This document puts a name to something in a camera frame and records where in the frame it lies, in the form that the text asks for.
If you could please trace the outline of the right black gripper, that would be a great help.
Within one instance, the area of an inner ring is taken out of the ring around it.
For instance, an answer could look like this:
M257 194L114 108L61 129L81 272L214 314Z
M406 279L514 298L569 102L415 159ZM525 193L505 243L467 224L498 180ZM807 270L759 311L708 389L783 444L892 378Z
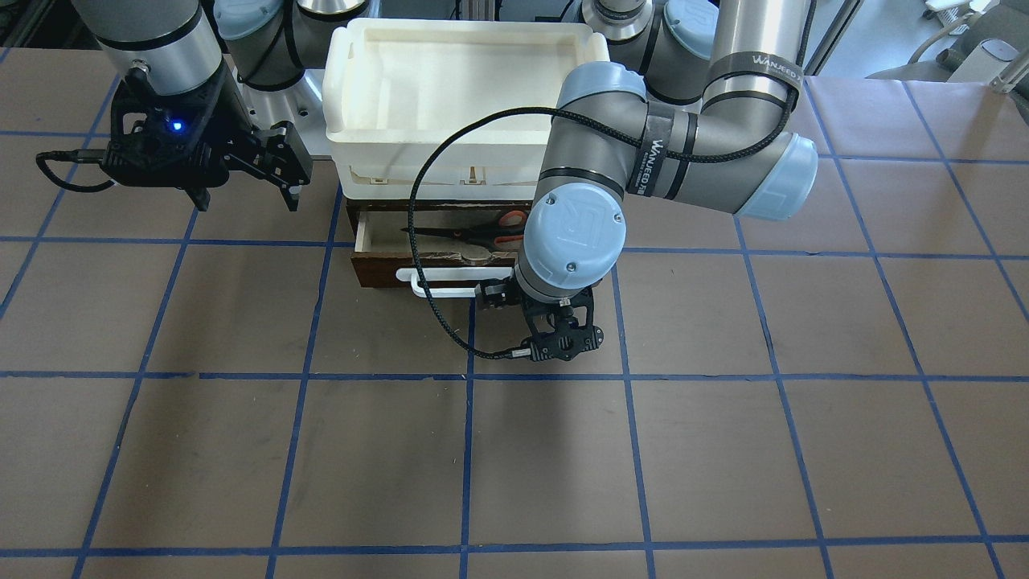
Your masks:
M100 168L122 186L180 188L200 212L209 210L209 188L243 171L278 187L297 212L313 160L292 122L252 124L227 69L193 89L161 96L148 72L132 68L113 98Z

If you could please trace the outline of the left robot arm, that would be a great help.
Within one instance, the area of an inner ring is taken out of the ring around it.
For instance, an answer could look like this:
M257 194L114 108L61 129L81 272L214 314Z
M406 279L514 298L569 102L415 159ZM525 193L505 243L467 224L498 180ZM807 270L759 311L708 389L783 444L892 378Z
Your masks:
M480 285L518 304L530 334L483 359L574 358L597 348L592 287L627 240L629 195L785 220L817 172L788 132L813 1L584 1L582 23L613 58L574 69L547 115L549 138L514 270Z

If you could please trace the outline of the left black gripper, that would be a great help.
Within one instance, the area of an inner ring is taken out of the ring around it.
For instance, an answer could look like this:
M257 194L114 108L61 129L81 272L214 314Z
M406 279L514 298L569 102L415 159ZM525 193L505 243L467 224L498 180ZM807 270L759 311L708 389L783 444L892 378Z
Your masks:
M530 334L521 343L497 352L500 359L570 360L604 341L603 330L594 323L592 287L558 303L544 303L525 293L514 278L491 278L475 286L475 297L488 307L521 307L529 327Z

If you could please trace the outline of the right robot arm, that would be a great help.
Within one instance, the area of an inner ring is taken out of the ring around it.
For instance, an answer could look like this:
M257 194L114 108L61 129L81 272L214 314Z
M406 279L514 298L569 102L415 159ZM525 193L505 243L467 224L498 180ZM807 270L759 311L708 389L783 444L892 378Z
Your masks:
M269 181L287 208L312 175L297 128L254 125L198 1L76 1L121 74L105 150L80 154L129 187L180 188L208 209L234 171Z

